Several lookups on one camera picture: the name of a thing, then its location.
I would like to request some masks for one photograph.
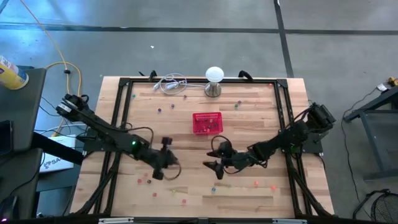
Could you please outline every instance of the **fan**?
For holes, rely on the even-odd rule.
[[[380,195],[372,204],[372,221],[398,223],[398,194],[391,193],[389,189],[374,190],[370,194],[366,194],[366,198],[354,211],[353,219],[356,219],[356,214],[359,212],[359,209],[361,209],[375,193],[382,193],[382,195]]]

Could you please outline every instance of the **white cable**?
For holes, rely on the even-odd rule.
[[[62,125],[61,127],[73,127],[73,126],[86,126],[85,124],[69,124],[69,125]],[[42,131],[41,133],[39,133],[39,134],[43,134],[43,133],[46,133],[47,131],[51,131],[51,130],[54,130],[54,129],[57,129],[58,128],[58,126],[57,127],[54,127],[54,128],[50,128],[50,129],[47,129],[47,130],[45,130],[45,131]]]
[[[179,81],[179,82],[176,81],[176,80],[174,79],[174,76],[175,76],[175,75],[182,77],[184,80]],[[165,88],[165,89],[163,89],[163,87],[162,87],[162,82],[163,82],[164,80],[169,81],[168,83],[166,83],[166,84],[164,85],[164,88]],[[179,91],[176,91],[176,92],[173,92],[173,93],[170,93],[170,92],[167,91],[167,90],[171,90],[171,89],[178,88],[179,86],[183,86],[182,89],[179,90]],[[154,85],[153,90],[157,90],[157,89],[160,87],[160,90],[162,90],[162,92],[165,93],[166,95],[176,95],[176,94],[181,93],[182,91],[184,91],[184,90],[187,88],[187,86],[205,87],[204,85],[193,85],[193,84],[188,84],[187,78],[185,78],[185,76],[183,76],[182,74],[179,74],[179,73],[170,73],[170,74],[167,74],[167,75],[165,75],[164,77],[162,77],[162,78],[159,80],[159,82],[156,83],[156,84]]]

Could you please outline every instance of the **lamp base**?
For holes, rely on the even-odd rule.
[[[205,93],[209,97],[217,97],[221,94],[221,85],[219,83],[209,82],[205,86]]]

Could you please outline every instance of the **yellow cable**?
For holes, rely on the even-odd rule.
[[[65,66],[65,70],[68,69],[67,67],[67,63],[65,62],[65,59],[63,58],[63,55],[61,53],[61,50],[59,49],[58,45],[55,43],[55,41],[51,38],[50,34],[47,32],[47,30],[45,30],[44,26],[40,23],[40,21],[35,17],[35,15],[33,14],[33,12],[27,7],[27,5],[24,3],[23,0],[20,0],[21,3],[25,6],[25,8],[29,11],[29,13],[33,16],[33,18],[36,20],[36,22],[38,23],[38,25],[42,28],[42,30],[45,32],[45,34],[47,34],[47,37],[49,37],[49,39],[51,40],[52,44],[54,45],[54,47],[56,48],[56,50],[58,50],[58,53],[60,54],[63,64]]]
[[[58,65],[58,64],[61,64],[61,63],[63,63],[63,62],[52,63],[51,65],[47,65],[45,69],[49,69],[52,66]],[[74,65],[74,64],[72,64],[70,62],[65,62],[65,63],[68,64],[68,65],[71,65],[73,68],[75,68],[77,73],[79,74],[79,87],[77,89],[77,95],[81,96],[80,95],[80,92],[81,92],[81,72],[80,72],[80,69],[76,65]],[[67,93],[70,94],[70,92],[69,92],[69,74],[67,74]]]
[[[24,2],[23,0],[20,0],[20,1],[21,1],[21,3],[25,6],[25,8],[29,11],[29,13],[33,16],[33,18],[36,20],[36,22],[38,23],[38,25],[42,28],[42,30],[43,30],[43,31],[45,32],[45,34],[47,35],[47,37],[51,40],[52,44],[54,45],[54,47],[56,48],[56,50],[58,51],[58,53],[59,53],[60,56],[61,56],[62,62],[55,62],[55,63],[52,63],[51,65],[47,65],[45,69],[47,70],[47,69],[49,69],[50,67],[52,67],[52,66],[54,66],[54,65],[58,65],[58,64],[60,64],[60,63],[64,64],[65,70],[68,70],[67,64],[73,66],[73,67],[77,70],[77,72],[78,72],[78,74],[79,74],[79,87],[78,87],[77,95],[80,97],[80,90],[81,90],[81,72],[80,72],[80,69],[79,69],[76,65],[74,65],[74,64],[72,64],[72,63],[70,63],[70,62],[66,62],[66,61],[65,61],[65,59],[64,59],[64,57],[63,57],[63,55],[62,55],[62,53],[61,53],[61,50],[59,49],[58,45],[55,43],[55,41],[53,40],[53,38],[51,38],[50,34],[47,32],[47,30],[45,30],[44,26],[43,26],[43,25],[40,23],[40,21],[36,18],[36,16],[33,14],[33,12],[27,7],[27,5],[25,4],[25,2]],[[69,92],[69,74],[67,74],[67,93],[70,94],[70,92]],[[60,129],[62,128],[63,122],[64,122],[64,119],[62,118],[61,123],[60,123],[60,126],[57,128],[56,132],[59,132],[59,131],[60,131]]]

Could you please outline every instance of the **can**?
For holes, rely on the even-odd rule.
[[[10,90],[18,90],[26,85],[29,76],[25,71],[0,55],[0,83]]]

